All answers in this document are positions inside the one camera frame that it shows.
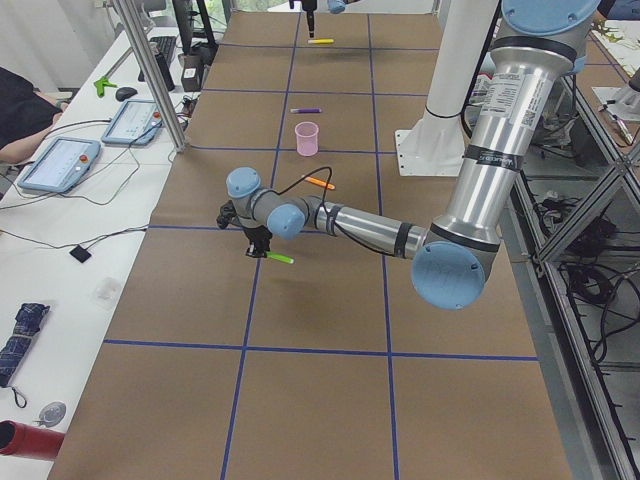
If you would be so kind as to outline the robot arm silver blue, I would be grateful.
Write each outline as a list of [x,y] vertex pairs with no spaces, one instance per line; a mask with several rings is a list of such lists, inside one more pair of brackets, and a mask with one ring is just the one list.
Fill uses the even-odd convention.
[[500,248],[497,225],[549,94],[578,72],[594,1],[448,1],[422,118],[399,132],[405,175],[452,176],[443,214],[417,225],[265,187],[250,167],[227,177],[220,227],[240,227],[247,253],[264,258],[273,237],[312,227],[376,253],[409,259],[416,292],[457,310],[482,293]]

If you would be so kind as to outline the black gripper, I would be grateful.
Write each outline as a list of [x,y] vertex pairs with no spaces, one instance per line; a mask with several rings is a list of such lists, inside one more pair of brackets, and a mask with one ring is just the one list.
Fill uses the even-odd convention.
[[264,226],[244,228],[244,234],[249,241],[245,255],[250,258],[264,258],[265,250],[270,249],[272,233]]

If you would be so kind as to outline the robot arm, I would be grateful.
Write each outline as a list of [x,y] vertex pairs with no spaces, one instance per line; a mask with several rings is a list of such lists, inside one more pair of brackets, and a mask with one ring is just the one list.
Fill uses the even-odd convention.
[[[356,3],[357,0],[328,0],[328,9],[332,14],[342,13],[349,4]],[[309,38],[315,38],[315,12],[318,9],[317,0],[289,0],[289,9],[293,10],[299,3],[302,11],[306,15]]]

